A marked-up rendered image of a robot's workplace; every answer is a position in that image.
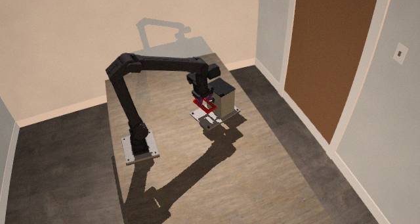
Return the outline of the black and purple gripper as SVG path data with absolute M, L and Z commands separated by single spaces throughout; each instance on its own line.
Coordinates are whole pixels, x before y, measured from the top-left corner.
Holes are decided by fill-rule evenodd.
M 192 94 L 194 98 L 197 100 L 197 102 L 199 103 L 199 105 L 202 106 L 204 98 L 206 99 L 207 102 L 209 102 L 210 98 L 213 95 L 212 90 L 214 90 L 214 88 L 211 87 L 208 83 L 206 83 L 205 85 L 197 84 L 197 86 L 198 86 L 198 93 L 195 90 L 192 90 Z M 209 97 L 207 98 L 207 96 Z

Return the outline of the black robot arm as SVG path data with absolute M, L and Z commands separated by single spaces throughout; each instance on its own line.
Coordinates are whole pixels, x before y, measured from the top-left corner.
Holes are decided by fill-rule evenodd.
M 219 66 L 215 63 L 208 65 L 200 57 L 173 58 L 141 56 L 135 55 L 134 53 L 122 53 L 118 56 L 109 67 L 107 67 L 106 73 L 127 116 L 128 125 L 130 127 L 129 133 L 131 134 L 130 141 L 134 156 L 149 152 L 146 142 L 148 128 L 138 115 L 123 76 L 129 73 L 140 73 L 141 70 L 191 72 L 186 75 L 187 81 L 189 84 L 193 84 L 193 88 L 197 93 L 197 84 L 205 85 L 207 83 L 207 78 L 213 79 L 221 75 Z

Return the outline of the white mounting plate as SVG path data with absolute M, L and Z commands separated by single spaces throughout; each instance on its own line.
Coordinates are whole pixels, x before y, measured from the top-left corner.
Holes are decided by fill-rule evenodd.
M 193 111 L 192 113 L 190 113 L 190 115 L 193 118 L 195 118 L 202 126 L 204 126 L 204 128 L 206 128 L 209 131 L 210 129 L 213 129 L 215 126 L 219 125 L 220 123 L 227 120 L 228 118 L 238 113 L 239 111 L 240 109 L 234 106 L 233 112 L 229 113 L 223 118 L 220 118 L 213 111 L 207 114 L 201 108 L 199 108 Z

